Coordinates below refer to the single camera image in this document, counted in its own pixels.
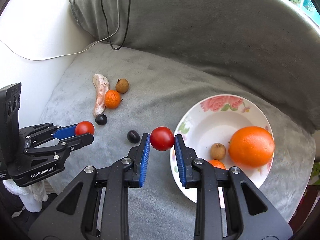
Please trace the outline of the white gloved left hand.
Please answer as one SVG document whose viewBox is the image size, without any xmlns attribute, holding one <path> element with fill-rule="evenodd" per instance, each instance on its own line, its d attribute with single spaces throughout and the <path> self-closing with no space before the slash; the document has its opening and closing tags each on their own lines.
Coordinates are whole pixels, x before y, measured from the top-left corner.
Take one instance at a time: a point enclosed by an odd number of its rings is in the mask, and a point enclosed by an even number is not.
<svg viewBox="0 0 320 240">
<path fill-rule="evenodd" d="M 29 212 L 40 212 L 42 203 L 48 200 L 43 180 L 26 187 L 19 187 L 12 179 L 8 179 L 3 181 L 3 185 L 10 193 L 19 196 Z"/>
</svg>

